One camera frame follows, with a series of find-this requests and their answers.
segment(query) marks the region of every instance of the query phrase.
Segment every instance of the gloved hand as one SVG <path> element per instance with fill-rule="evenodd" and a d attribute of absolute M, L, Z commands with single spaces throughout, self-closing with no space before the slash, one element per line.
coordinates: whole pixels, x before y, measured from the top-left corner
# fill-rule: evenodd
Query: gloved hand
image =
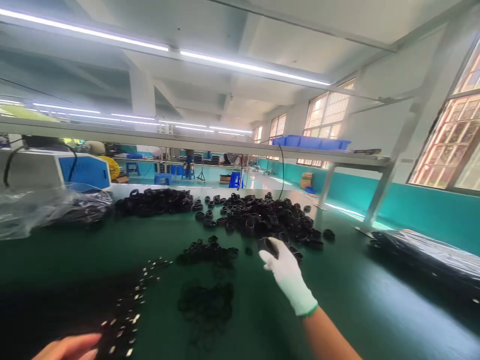
<path fill-rule="evenodd" d="M 305 284 L 297 259 L 283 241 L 273 237 L 268 239 L 277 249 L 278 259 L 268 251 L 259 251 L 258 254 L 265 262 L 263 268 L 273 272 L 276 283 L 290 301 L 297 316 L 307 317 L 313 314 L 319 303 Z"/>

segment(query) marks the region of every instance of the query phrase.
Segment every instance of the blue machine panel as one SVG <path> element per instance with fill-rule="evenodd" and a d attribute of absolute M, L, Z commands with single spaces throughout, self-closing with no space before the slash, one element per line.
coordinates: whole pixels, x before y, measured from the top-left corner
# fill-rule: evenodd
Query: blue machine panel
<path fill-rule="evenodd" d="M 59 157 L 61 173 L 67 183 L 75 157 Z M 79 156 L 71 176 L 72 183 L 82 183 L 105 189 L 110 186 L 108 165 L 100 159 L 90 156 Z"/>

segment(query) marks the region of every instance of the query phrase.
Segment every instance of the hand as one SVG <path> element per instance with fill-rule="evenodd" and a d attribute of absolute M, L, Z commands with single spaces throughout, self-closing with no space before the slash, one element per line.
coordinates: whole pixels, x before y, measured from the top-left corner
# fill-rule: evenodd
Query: hand
<path fill-rule="evenodd" d="M 258 254 L 265 262 L 263 268 L 273 272 L 276 283 L 290 301 L 295 314 L 297 316 L 309 316 L 317 309 L 319 304 L 302 278 L 297 259 L 283 241 L 273 237 L 268 239 L 278 251 L 278 259 L 268 251 L 259 251 Z"/>
<path fill-rule="evenodd" d="M 92 347 L 99 342 L 100 337 L 102 335 L 93 333 L 53 341 L 32 360 L 94 360 L 98 350 L 92 350 Z"/>

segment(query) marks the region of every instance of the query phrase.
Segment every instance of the plastic bag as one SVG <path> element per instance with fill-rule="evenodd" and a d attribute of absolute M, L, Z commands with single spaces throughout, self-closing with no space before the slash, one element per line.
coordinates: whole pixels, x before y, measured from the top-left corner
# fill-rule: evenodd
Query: plastic bag
<path fill-rule="evenodd" d="M 408 229 L 372 235 L 374 249 L 480 302 L 480 257 Z"/>
<path fill-rule="evenodd" d="M 32 229 L 51 224 L 102 220 L 112 207 L 110 195 L 86 184 L 66 188 L 30 189 L 0 194 L 0 240 L 22 239 Z"/>

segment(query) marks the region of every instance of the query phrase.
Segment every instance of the yellow cable reel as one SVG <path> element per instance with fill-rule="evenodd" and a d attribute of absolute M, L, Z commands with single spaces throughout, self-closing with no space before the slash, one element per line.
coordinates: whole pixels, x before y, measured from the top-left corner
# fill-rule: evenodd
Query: yellow cable reel
<path fill-rule="evenodd" d="M 99 156 L 100 159 L 108 163 L 108 170 L 110 171 L 110 180 L 115 180 L 120 175 L 120 166 L 117 162 L 108 156 Z"/>

